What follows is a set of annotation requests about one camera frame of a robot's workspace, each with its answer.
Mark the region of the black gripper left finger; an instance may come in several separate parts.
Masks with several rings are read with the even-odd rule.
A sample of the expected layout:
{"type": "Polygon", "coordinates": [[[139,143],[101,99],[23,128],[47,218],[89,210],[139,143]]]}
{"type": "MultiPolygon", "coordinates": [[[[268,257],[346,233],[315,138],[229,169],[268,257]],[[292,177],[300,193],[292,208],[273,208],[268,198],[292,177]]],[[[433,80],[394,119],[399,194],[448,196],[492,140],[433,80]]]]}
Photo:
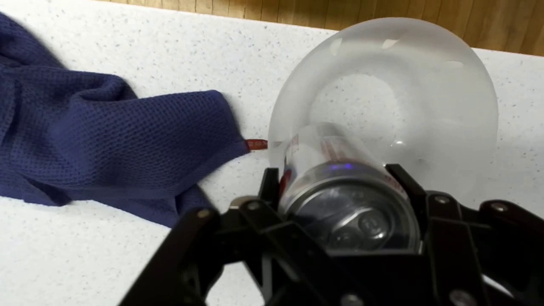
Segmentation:
{"type": "Polygon", "coordinates": [[[309,240],[276,215],[281,179],[264,172],[256,198],[239,199],[220,215],[193,210],[128,289],[122,306],[208,306],[215,284],[230,264],[251,272],[264,306],[319,306],[302,274],[309,240]]]}

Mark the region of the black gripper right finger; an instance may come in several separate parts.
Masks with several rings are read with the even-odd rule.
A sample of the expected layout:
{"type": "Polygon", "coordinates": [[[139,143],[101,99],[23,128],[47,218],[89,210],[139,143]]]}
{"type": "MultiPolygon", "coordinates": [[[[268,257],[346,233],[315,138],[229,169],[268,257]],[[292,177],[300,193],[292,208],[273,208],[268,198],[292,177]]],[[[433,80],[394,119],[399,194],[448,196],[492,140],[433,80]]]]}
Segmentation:
{"type": "Polygon", "coordinates": [[[504,199],[470,210],[399,164],[387,170],[419,218],[436,306],[544,306],[543,218],[504,199]]]}

